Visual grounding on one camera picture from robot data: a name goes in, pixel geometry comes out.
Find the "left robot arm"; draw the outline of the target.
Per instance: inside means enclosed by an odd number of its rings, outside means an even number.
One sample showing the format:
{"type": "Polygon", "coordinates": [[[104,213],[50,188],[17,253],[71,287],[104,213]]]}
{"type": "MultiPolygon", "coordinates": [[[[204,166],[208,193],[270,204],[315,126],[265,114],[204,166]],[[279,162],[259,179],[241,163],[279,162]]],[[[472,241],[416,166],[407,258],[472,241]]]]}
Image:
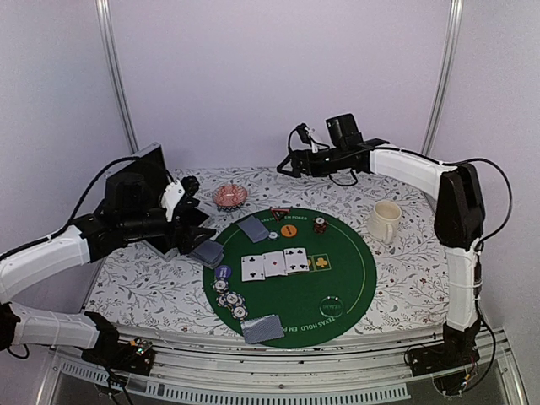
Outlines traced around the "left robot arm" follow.
{"type": "Polygon", "coordinates": [[[121,343],[116,327],[101,314],[65,314],[16,305],[12,299],[27,288],[71,267],[108,257],[139,241],[158,239],[209,268],[223,260],[216,232],[202,226],[205,218],[196,197],[195,176],[175,178],[160,151],[121,158],[123,169],[104,176],[105,195],[95,211],[73,212],[57,231],[1,255],[1,348],[44,344],[82,349],[108,366],[126,354],[140,356],[137,344],[121,343]]]}

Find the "orange big blind button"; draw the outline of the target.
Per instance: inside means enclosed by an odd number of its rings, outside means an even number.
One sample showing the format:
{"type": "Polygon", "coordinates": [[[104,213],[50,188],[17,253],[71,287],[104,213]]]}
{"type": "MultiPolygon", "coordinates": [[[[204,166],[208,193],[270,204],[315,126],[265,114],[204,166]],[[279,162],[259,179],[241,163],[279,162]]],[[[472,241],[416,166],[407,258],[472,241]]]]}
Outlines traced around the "orange big blind button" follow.
{"type": "Polygon", "coordinates": [[[281,228],[280,232],[282,236],[286,238],[293,238],[298,234],[297,228],[292,224],[285,224],[281,228]]]}

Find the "aluminium poker chip case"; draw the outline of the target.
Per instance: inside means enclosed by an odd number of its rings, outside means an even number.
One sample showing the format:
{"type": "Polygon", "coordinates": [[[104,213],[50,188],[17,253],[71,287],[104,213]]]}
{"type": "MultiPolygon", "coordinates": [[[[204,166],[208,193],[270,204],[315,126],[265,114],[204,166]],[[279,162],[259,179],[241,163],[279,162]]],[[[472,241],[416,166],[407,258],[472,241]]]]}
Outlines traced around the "aluminium poker chip case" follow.
{"type": "Polygon", "coordinates": [[[119,169],[113,170],[112,172],[107,174],[106,179],[109,179],[113,175],[123,172],[136,172],[141,173],[144,176],[148,176],[151,181],[157,182],[159,184],[159,188],[162,188],[163,184],[167,181],[171,182],[175,179],[179,179],[175,178],[166,168],[162,148],[157,143],[154,143],[147,148],[139,151],[138,153],[132,155],[131,159],[127,162],[122,163],[119,169]]]}

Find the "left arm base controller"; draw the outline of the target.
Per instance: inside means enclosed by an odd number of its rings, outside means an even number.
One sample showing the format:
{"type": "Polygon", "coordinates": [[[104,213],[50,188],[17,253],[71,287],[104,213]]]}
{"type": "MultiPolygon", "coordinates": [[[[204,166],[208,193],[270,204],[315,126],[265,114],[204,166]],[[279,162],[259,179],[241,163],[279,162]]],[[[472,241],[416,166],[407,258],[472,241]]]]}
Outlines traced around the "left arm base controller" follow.
{"type": "Polygon", "coordinates": [[[94,348],[83,349],[81,359],[105,369],[149,376],[154,364],[154,345],[136,337],[128,343],[117,339],[101,339],[94,348]]]}

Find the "blue playing card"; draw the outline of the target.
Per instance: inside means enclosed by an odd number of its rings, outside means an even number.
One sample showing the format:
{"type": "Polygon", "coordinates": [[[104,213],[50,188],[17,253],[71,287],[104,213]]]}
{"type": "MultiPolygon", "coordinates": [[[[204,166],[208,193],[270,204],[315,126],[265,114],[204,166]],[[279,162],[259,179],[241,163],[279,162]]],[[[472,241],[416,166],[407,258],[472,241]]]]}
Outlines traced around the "blue playing card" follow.
{"type": "Polygon", "coordinates": [[[242,321],[240,326],[244,340],[248,344],[263,343],[284,337],[280,317],[276,314],[242,321]]]}
{"type": "Polygon", "coordinates": [[[241,220],[237,225],[252,243],[258,243],[265,240],[270,233],[262,221],[254,216],[249,216],[246,219],[241,220]]]}

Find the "red black 100 chip stack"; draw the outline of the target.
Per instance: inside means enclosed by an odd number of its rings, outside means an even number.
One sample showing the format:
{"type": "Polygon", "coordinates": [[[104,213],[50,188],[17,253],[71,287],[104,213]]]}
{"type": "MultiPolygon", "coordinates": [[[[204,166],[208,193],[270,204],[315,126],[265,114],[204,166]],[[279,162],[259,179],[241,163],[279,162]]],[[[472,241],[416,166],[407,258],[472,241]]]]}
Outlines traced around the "red black 100 chip stack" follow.
{"type": "Polygon", "coordinates": [[[328,222],[323,217],[314,218],[313,230],[317,234],[324,234],[327,230],[328,222]]]}

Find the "right arm base controller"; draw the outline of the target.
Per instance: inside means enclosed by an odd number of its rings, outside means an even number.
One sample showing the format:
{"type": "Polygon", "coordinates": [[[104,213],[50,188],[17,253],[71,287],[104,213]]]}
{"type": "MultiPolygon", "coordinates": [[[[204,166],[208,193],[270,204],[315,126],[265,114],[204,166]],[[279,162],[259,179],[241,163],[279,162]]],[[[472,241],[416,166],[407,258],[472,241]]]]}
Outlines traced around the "right arm base controller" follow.
{"type": "Polygon", "coordinates": [[[445,372],[432,379],[435,389],[446,397],[460,396],[471,383],[478,371],[480,360],[478,350],[473,347],[470,354],[458,355],[452,359],[444,352],[444,344],[409,347],[404,354],[404,362],[413,376],[433,375],[445,372]]]}

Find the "black triangular card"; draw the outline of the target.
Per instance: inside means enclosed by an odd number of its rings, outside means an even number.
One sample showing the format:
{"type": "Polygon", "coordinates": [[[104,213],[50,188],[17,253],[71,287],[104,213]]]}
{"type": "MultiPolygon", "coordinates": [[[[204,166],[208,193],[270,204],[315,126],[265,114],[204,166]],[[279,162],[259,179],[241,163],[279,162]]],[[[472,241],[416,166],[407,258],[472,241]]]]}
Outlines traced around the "black triangular card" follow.
{"type": "Polygon", "coordinates": [[[270,208],[271,214],[277,222],[289,215],[290,210],[291,208],[270,208]]]}

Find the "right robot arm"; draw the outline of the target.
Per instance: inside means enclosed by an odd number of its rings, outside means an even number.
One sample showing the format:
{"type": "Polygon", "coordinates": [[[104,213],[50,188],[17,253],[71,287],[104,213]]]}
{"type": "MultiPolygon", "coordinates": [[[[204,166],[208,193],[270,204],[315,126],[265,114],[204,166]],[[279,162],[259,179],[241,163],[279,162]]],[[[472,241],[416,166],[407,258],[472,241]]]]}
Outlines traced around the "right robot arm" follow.
{"type": "Polygon", "coordinates": [[[443,343],[436,360],[445,368],[475,359],[475,338],[481,326],[478,298],[482,288],[479,260],[485,209],[476,168],[470,163],[444,163],[373,138],[365,140],[354,116],[327,119],[331,142],[314,139],[300,123],[293,129],[305,149],[288,149],[289,176],[329,177],[340,170],[388,176],[418,188],[436,201],[435,235],[445,248],[449,270],[449,310],[443,343]]]}

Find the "blue playing card deck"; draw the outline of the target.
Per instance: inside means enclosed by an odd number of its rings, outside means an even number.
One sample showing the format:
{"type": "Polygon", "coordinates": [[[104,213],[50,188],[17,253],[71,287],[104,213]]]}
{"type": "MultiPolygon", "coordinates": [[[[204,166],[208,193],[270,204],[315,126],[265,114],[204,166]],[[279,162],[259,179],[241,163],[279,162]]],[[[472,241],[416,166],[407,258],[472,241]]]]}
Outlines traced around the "blue playing card deck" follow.
{"type": "Polygon", "coordinates": [[[208,268],[216,268],[224,258],[224,247],[214,240],[205,240],[188,256],[208,268]]]}

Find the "purple small blind button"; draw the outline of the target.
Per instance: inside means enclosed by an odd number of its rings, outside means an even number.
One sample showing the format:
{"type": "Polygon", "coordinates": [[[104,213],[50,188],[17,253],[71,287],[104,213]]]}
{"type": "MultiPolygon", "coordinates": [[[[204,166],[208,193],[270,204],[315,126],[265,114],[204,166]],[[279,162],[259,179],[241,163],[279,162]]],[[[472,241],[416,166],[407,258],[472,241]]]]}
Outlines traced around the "purple small blind button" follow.
{"type": "Polygon", "coordinates": [[[228,265],[219,265],[214,269],[216,279],[228,280],[232,275],[232,269],[228,265]]]}

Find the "clear acrylic dealer button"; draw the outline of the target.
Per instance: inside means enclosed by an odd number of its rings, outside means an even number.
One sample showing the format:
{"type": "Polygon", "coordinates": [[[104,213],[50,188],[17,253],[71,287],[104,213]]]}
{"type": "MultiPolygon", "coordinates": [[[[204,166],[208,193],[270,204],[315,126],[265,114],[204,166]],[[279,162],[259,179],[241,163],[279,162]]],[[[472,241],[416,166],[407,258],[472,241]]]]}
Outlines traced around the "clear acrylic dealer button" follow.
{"type": "Polygon", "coordinates": [[[339,297],[328,295],[321,300],[319,311],[325,317],[339,318],[344,313],[344,303],[339,297]]]}

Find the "white blue poker chip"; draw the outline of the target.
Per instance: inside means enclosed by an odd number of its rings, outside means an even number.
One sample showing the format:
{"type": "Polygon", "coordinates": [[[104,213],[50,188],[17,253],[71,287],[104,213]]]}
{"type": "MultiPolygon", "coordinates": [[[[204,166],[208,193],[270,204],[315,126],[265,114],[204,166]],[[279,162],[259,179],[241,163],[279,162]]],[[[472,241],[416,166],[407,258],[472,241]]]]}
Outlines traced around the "white blue poker chip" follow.
{"type": "Polygon", "coordinates": [[[226,279],[216,279],[212,283],[212,289],[218,295],[225,295],[229,293],[230,285],[226,279]]]}
{"type": "Polygon", "coordinates": [[[216,298],[216,302],[220,307],[234,308],[239,305],[245,304],[245,298],[234,291],[229,291],[224,294],[219,294],[216,298]]]}
{"type": "Polygon", "coordinates": [[[231,310],[231,315],[234,319],[238,321],[244,321],[248,317],[249,312],[244,305],[236,305],[231,310]]]}

